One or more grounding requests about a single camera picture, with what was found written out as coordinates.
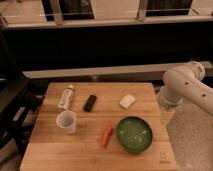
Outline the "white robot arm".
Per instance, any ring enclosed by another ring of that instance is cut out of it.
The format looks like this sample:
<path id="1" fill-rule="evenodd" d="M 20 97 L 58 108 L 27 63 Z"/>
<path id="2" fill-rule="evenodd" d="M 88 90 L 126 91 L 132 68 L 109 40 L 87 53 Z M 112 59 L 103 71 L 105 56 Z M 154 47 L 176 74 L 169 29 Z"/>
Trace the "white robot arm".
<path id="1" fill-rule="evenodd" d="M 161 109 L 175 109 L 187 99 L 213 116 L 213 88 L 205 85 L 205 68 L 191 61 L 167 70 L 163 74 L 164 86 L 157 93 Z"/>

